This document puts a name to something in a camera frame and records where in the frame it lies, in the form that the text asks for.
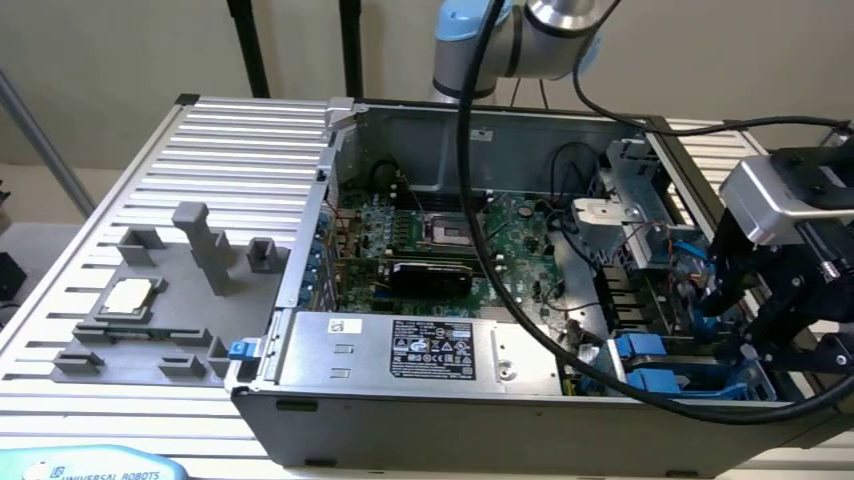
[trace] black cable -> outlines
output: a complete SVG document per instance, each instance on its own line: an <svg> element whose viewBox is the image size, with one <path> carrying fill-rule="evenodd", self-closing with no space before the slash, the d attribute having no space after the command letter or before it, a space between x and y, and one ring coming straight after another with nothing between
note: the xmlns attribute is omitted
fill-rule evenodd
<svg viewBox="0 0 854 480"><path fill-rule="evenodd" d="M581 252L581 249L577 247L577 245L575 245L575 242L572 241L572 238L567 233L568 228L563 223L563 218L560 218L557 221L560 222L560 235L563 235L563 239L565 240L565 243L569 244L569 248L575 252L575 255L577 255L577 258L580 258L584 261L584 263L590 266L590 268L592 268L592 272L595 276L599 272L599 266L596 265L596 262L592 261L592 259L584 254L584 252Z"/></svg>
<svg viewBox="0 0 854 480"><path fill-rule="evenodd" d="M500 233L500 231L504 229L504 227L505 227L507 225L509 225L509 223L511 223L511 221L509 221L509 220L507 220L507 221L505 221L504 223L501 223L497 227L495 227L495 230L492 230L492 233L489 233L489 234L485 236L485 239L487 239L487 240L492 240L492 237L495 237L495 235L497 235L497 234Z"/></svg>
<svg viewBox="0 0 854 480"><path fill-rule="evenodd" d="M549 170L549 176L548 176L548 200L551 200L552 202L556 202L559 200L559 199L555 200L555 166L556 166L556 163L557 163L557 157L560 156L560 153L563 152L563 150L565 150L569 147L583 147L590 151L590 153L592 153L595 158L599 158L599 152L596 152L596 149L592 148L592 146L590 146L590 144L587 144L585 142L581 142L579 140L573 140L571 142L565 142L563 145L560 145L555 149L555 151L551 154L551 159L548 160L548 170ZM580 182L581 182L581 178L580 178L580 175L579 175L577 183L580 184Z"/></svg>
<svg viewBox="0 0 854 480"><path fill-rule="evenodd" d="M545 292L545 295L543 295L543 303L545 304L545 306L548 308L551 308L553 311L556 312L575 312L577 310L583 310L587 307L592 307L595 305L599 305L599 302L590 302L585 303L584 305L579 305L577 307L569 307L569 308L564 308L564 307L557 307L551 303L551 294L553 293L553 291L557 289L557 287L563 285L563 280L560 280L557 283L555 283L551 288L548 289L548 291Z"/></svg>
<svg viewBox="0 0 854 480"><path fill-rule="evenodd" d="M541 78L539 79L539 96L543 98L543 108L551 110L548 107L548 97L545 96L545 85Z"/></svg>
<svg viewBox="0 0 854 480"><path fill-rule="evenodd" d="M475 51L471 57L471 63L465 68L465 76L459 97L459 110L456 116L456 167L459 175L460 204L463 213L465 215L465 221L468 222L468 228L471 230L471 239L473 243L475 253L477 254L477 260L480 261L483 272L489 280L489 283L492 284L492 288L495 289L495 292L500 297L501 302L504 303L507 311L519 322L519 326L524 329L528 335L533 337L539 344L555 355L555 357L557 357L559 360L564 361L581 375L585 375L594 381L602 383L607 388L615 390L618 393L626 395L627 397L687 418L727 425L756 425L791 420L819 410L832 407L836 402L844 399L851 394L851 392L854 392L854 373L846 375L843 380L840 380L828 390L815 395L814 397L792 403L784 407L763 409L756 413L730 414L722 412L715 408L686 405L682 402L674 401L659 394L647 392L646 390L640 390L600 372L596 368L584 363L577 358L577 356L567 352L563 347L551 339L548 334L539 329L536 324L531 321L524 311L521 310L521 307L513 301L513 298L507 291L507 288L504 287L504 282L501 281L501 278L495 271L492 264L489 263L488 247L483 236L483 230L480 229L477 217L469 204L472 196L469 172L471 165L468 159L471 104L477 82L477 74L480 73L480 64L483 63L485 48L489 42L489 36L495 28L495 21L497 20L497 15L503 3L503 0L489 0L487 13L477 30Z"/></svg>
<svg viewBox="0 0 854 480"><path fill-rule="evenodd" d="M690 137L694 135L706 135L708 133L723 132L727 130L742 130L751 127L762 127L766 125L818 125L820 127L830 127L834 129L847 128L847 125L850 123L848 120L836 120L832 118L811 117L804 115L786 115L786 116L754 118L750 120L728 122L722 125L714 125L711 127L694 128L690 130L672 130L672 129L655 128L643 122L638 122L636 120L632 120L631 118L611 112L604 107L598 105L592 100L590 100L590 98L581 91L579 72L581 67L581 61L584 60L584 56L587 54L587 50L590 49L592 40L599 32L599 29L602 28L602 25L604 24L606 20L614 13L614 10L616 10L616 7L622 3L622 1L623 0L614 0L614 3L611 3L611 6L606 10L604 15L602 16L602 19L599 20L599 23L596 23L596 25L592 27L592 31L590 32L590 34L587 35L587 38L584 39L584 43L581 44L581 48L579 49L579 55L577 57L575 57L575 63L572 64L572 88L575 89L575 95L577 95L577 99L587 106L587 108L590 108L594 112L596 112L599 115L604 117L608 117L611 120L624 125L628 125L634 128L640 129L647 133L656 133L659 135L668 135L674 137Z"/></svg>
<svg viewBox="0 0 854 480"><path fill-rule="evenodd" d="M512 95L509 96L509 106L516 104L516 93L519 93L519 84L521 83L521 77L516 78L516 84L512 87Z"/></svg>

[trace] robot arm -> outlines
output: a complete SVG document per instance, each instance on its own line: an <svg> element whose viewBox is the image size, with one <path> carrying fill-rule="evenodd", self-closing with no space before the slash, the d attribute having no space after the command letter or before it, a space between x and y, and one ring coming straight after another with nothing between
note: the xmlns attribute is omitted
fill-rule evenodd
<svg viewBox="0 0 854 480"><path fill-rule="evenodd" d="M791 345L818 320L854 321L852 161L848 140L835 148L747 158L730 174L720 188L727 210L708 251L715 280L699 308L718 315L754 287L766 298L719 357L755 355L779 370L848 371L854 336L846 328L826 334L811 351Z"/></svg>
<svg viewBox="0 0 854 480"><path fill-rule="evenodd" d="M445 0L439 9L432 100L455 103L487 1ZM499 77L559 79L572 70L583 41L612 0L504 3L485 53L475 97L487 98ZM595 57L594 41L585 62Z"/></svg>

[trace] black pole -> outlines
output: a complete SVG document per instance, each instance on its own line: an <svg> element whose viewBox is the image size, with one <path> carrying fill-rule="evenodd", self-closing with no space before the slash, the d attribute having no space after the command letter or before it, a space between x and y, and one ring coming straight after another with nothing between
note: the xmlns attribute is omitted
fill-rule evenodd
<svg viewBox="0 0 854 480"><path fill-rule="evenodd" d="M245 65L245 74L249 77L252 96L255 98L269 98L264 57L261 56L261 45L257 41L255 16L252 15L252 0L227 1L228 12L237 29L237 40L240 40L240 51L243 52L243 63Z"/></svg>
<svg viewBox="0 0 854 480"><path fill-rule="evenodd" d="M344 81L347 96L363 98L361 87L361 0L337 0L341 21L341 50L344 52Z"/></svg>

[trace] motherboard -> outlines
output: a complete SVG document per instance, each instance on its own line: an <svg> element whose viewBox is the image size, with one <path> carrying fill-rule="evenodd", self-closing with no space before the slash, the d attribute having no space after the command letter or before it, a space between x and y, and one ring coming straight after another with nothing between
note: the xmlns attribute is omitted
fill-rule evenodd
<svg viewBox="0 0 854 480"><path fill-rule="evenodd" d="M515 301L531 318L559 328L559 312L544 303L560 273L547 236L549 208L541 208L540 202L524 194L489 192L477 218L495 269ZM343 195L337 211L339 311L511 321L483 276L461 213L433 211L419 208L420 202L412 203L416 208L408 209L399 205L409 205L388 195Z"/></svg>

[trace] green circuit board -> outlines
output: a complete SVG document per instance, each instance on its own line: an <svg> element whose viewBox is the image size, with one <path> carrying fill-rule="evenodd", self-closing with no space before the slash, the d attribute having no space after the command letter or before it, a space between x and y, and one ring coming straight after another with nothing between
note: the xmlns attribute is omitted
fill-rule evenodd
<svg viewBox="0 0 854 480"><path fill-rule="evenodd" d="M400 210L377 196L357 194L341 204L344 209L359 211L343 242L347 255L337 260L341 312L509 319L488 280L477 274L471 246L452 244L463 243L465 237L460 213ZM507 290L531 318L560 328L560 315L541 305L540 295L560 280L560 273L548 246L545 212L536 211L535 204L536 200L521 194L497 194L479 219ZM451 243L436 243L439 231ZM469 266L475 270L469 294L443 299L395 297L385 278L396 262Z"/></svg>

